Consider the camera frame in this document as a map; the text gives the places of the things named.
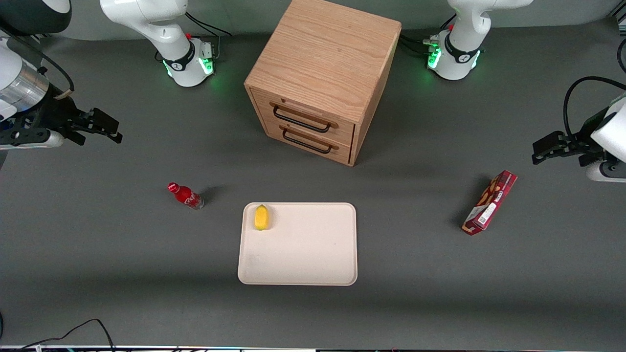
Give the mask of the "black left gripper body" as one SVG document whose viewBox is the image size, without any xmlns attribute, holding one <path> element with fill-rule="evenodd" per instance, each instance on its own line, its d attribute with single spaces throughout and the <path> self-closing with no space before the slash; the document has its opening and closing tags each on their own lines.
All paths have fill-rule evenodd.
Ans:
<svg viewBox="0 0 626 352">
<path fill-rule="evenodd" d="M 577 133 L 572 133 L 568 113 L 566 109 L 563 110 L 567 144 L 562 157 L 570 157 L 579 154 L 579 165 L 581 167 L 589 166 L 593 162 L 608 161 L 608 152 L 592 139 L 592 133 L 600 126 L 607 111 L 608 109 L 602 109 L 597 112 L 583 123 Z"/>
</svg>

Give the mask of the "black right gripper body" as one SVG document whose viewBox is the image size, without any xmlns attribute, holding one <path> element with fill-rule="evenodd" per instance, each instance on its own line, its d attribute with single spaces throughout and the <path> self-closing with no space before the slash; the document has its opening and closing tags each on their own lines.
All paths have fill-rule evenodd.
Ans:
<svg viewBox="0 0 626 352">
<path fill-rule="evenodd" d="M 88 113 L 71 98 L 45 98 L 33 107 L 1 112 L 2 147 L 60 147 L 72 126 L 87 128 Z"/>
</svg>

